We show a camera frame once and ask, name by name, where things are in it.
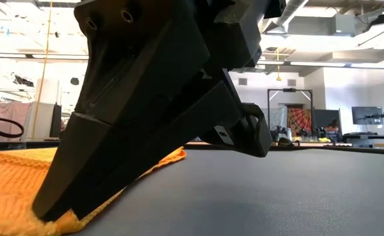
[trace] ceiling pipe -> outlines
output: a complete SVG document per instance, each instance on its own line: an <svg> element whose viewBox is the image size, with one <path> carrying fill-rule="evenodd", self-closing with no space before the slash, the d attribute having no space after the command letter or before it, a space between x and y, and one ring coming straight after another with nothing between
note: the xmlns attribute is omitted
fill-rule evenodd
<svg viewBox="0 0 384 236"><path fill-rule="evenodd" d="M309 0L289 0L281 15L274 19L263 33L287 33L289 22L295 17L298 9L304 7Z"/></svg>

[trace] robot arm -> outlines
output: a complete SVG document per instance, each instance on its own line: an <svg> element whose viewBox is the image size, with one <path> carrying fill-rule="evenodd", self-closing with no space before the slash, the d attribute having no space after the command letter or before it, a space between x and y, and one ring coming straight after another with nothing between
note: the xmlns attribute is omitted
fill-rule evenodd
<svg viewBox="0 0 384 236"><path fill-rule="evenodd" d="M81 94L33 210L83 218L173 150L199 136L264 157L263 112L243 104L228 70L254 66L257 27L279 0L85 0Z"/></svg>

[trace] orange cloth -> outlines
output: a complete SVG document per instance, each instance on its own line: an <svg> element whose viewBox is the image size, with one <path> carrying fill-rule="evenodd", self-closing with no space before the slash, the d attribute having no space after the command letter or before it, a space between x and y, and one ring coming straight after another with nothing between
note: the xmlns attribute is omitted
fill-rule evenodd
<svg viewBox="0 0 384 236"><path fill-rule="evenodd" d="M0 151L0 235L61 235L80 231L123 191L83 219L69 210L55 222L42 222L32 212L32 203L55 152L56 148ZM143 175L185 157L186 153L179 148Z"/></svg>

